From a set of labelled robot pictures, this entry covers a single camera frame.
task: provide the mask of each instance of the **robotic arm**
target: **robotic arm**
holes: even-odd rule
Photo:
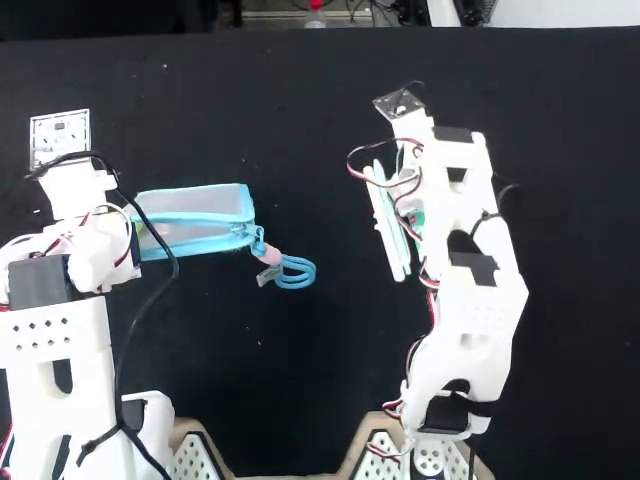
[[[362,172],[351,164],[348,170],[367,182],[396,281],[410,273],[407,237],[415,241],[433,317],[431,333],[409,351],[400,398],[385,405],[410,445],[431,448],[488,428],[528,291],[493,193],[484,136],[435,125],[406,88],[373,103],[393,128],[396,171],[387,178],[378,160]],[[473,241],[473,251],[449,247],[454,231]]]
[[[106,201],[118,187],[116,174],[95,169],[89,150],[88,110],[31,120],[27,177],[40,182],[56,223],[0,249],[0,368],[7,372],[16,479],[49,480],[56,470],[65,480],[159,478],[131,437],[114,430],[121,415],[157,464],[171,460],[171,401],[146,392],[116,404],[104,294],[141,276],[140,255],[129,216]],[[77,151],[83,153],[69,154]],[[68,362],[70,392],[56,385],[60,362]],[[109,441],[94,441],[105,432],[113,434]]]

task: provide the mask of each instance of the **black strap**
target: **black strap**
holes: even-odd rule
[[[451,398],[464,405],[464,408],[470,414],[475,415],[476,417],[487,418],[491,418],[493,416],[493,409],[498,402],[497,400],[493,400],[491,402],[476,402],[467,397],[463,397],[458,392],[451,392]]]
[[[82,447],[80,447],[80,455],[78,455],[78,459],[76,460],[76,465],[78,467],[82,465],[82,462],[84,462],[84,459],[86,458],[87,455],[89,455],[90,453],[93,453],[95,449],[100,446],[100,444],[106,442],[111,437],[113,437],[116,433],[120,431],[121,428],[122,427],[120,426],[120,424],[116,424],[115,426],[107,430],[105,433],[100,435],[98,438],[89,440],[87,443],[82,445]]]
[[[486,222],[487,220],[491,220],[492,218],[498,218],[500,217],[499,213],[489,213],[486,210],[484,210],[482,212],[482,215],[480,215],[480,218],[478,219],[478,221],[473,225],[473,228],[471,229],[471,233],[469,234],[469,236],[471,238],[473,238],[476,234],[476,231],[478,230],[478,227],[480,227],[480,224],[482,222]]]

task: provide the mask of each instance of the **black table surface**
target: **black table surface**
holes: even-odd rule
[[[248,184],[267,240],[313,259],[317,283],[259,289],[246,251],[184,259],[124,388],[169,395],[237,474],[336,470],[365,412],[397,397],[428,321],[418,282],[391,277],[345,154],[390,136],[374,97],[422,80],[437,122],[484,132],[522,186],[505,216],[530,298],[481,457],[499,479],[635,477],[638,45],[634,28],[0,45],[1,240],[51,220],[21,182],[33,115],[90,108],[94,147],[132,191]],[[165,273],[148,265],[108,296],[116,355]]]

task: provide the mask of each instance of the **perforated base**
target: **perforated base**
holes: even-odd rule
[[[375,446],[387,453],[399,453],[391,436],[385,430],[373,433],[369,439]],[[400,480],[400,465],[388,458],[364,450],[360,464],[355,468],[352,480]]]
[[[398,453],[387,431],[375,432],[370,441],[389,453]],[[422,478],[438,477],[444,471],[445,480],[467,480],[469,465],[453,442],[420,443],[414,450],[415,466]],[[402,472],[400,465],[393,460],[383,459],[364,450],[351,480],[410,480],[409,469]]]
[[[200,434],[184,437],[173,456],[173,480],[224,480]]]

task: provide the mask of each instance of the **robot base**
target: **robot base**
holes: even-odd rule
[[[399,451],[396,445],[402,445],[404,434],[397,421],[381,412],[368,413],[353,438],[340,469],[334,474],[309,475],[305,477],[251,477],[251,480],[467,480],[469,448],[463,442],[432,442],[442,453],[435,457],[433,449],[419,446],[414,454],[422,470],[427,473],[441,472],[435,476],[424,476],[401,471],[401,466],[393,460],[382,459],[365,446],[367,442],[383,448],[390,453]],[[236,477],[226,466],[213,440],[204,427],[192,419],[176,419],[171,435],[171,446],[176,452],[171,471],[174,480],[241,480],[248,477]],[[491,471],[476,456],[475,478],[494,480]]]

